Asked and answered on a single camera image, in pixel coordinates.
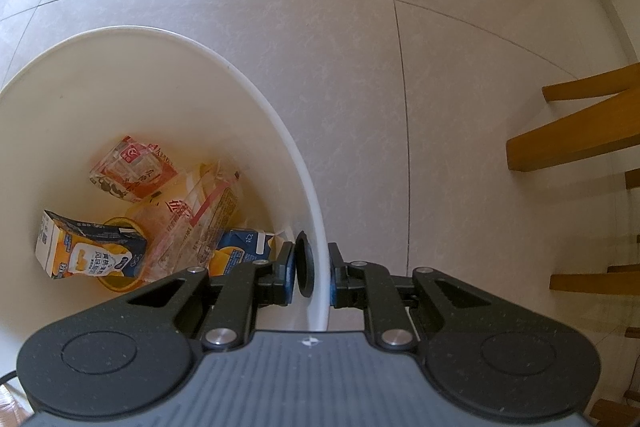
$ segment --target white trash can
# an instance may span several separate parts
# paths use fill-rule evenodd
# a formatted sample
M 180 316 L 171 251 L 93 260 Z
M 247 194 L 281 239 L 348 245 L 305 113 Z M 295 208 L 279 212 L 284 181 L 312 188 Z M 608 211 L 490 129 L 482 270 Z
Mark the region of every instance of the white trash can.
M 258 327 L 325 330 L 330 266 L 318 198 L 302 156 L 258 89 L 183 36 L 136 26 L 89 31 L 29 63 L 0 94 L 0 374 L 34 331 L 117 294 L 91 277 L 51 280 L 34 256 L 46 208 L 102 223 L 127 203 L 98 190 L 91 167 L 123 136 L 162 145 L 177 163 L 230 159 L 244 205 L 312 249 L 311 298 L 258 314 Z

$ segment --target black oval grommet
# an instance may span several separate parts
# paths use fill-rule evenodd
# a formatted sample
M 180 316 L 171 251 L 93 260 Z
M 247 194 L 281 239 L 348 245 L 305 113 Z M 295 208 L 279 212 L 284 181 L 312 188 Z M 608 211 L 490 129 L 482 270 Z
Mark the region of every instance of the black oval grommet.
M 298 288 L 304 297 L 310 297 L 314 292 L 316 271 L 314 269 L 314 256 L 311 252 L 311 246 L 304 232 L 298 234 L 294 247 L 294 256 L 296 260 Z

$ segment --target gray plastic panel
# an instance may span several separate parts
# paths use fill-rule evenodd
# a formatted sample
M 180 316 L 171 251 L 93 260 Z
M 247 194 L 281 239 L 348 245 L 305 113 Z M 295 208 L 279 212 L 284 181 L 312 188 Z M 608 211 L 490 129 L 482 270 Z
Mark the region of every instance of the gray plastic panel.
M 413 359 L 384 353 L 362 332 L 257 331 L 237 351 L 207 355 L 178 393 L 153 409 L 104 427 L 488 427 L 443 399 Z M 27 427 L 83 422 L 48 413 Z M 575 414 L 548 427 L 586 427 Z

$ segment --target silver screw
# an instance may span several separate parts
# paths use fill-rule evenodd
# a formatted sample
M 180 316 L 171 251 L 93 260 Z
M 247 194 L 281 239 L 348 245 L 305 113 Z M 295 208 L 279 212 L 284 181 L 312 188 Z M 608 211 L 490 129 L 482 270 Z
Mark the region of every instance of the silver screw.
M 414 339 L 407 330 L 386 330 L 382 333 L 382 341 L 389 346 L 406 346 Z
M 236 338 L 238 338 L 238 334 L 229 328 L 216 328 L 215 330 L 207 331 L 204 335 L 204 339 L 214 346 L 226 346 L 226 344 L 231 344 Z

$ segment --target black cable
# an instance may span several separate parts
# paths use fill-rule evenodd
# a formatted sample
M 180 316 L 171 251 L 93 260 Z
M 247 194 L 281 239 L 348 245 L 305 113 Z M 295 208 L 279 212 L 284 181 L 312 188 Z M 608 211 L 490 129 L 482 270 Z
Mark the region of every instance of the black cable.
M 2 375 L 2 377 L 0 377 L 0 385 L 6 384 L 9 380 L 13 380 L 17 376 L 18 376 L 18 373 L 16 373 L 15 371 L 11 371 L 6 375 Z

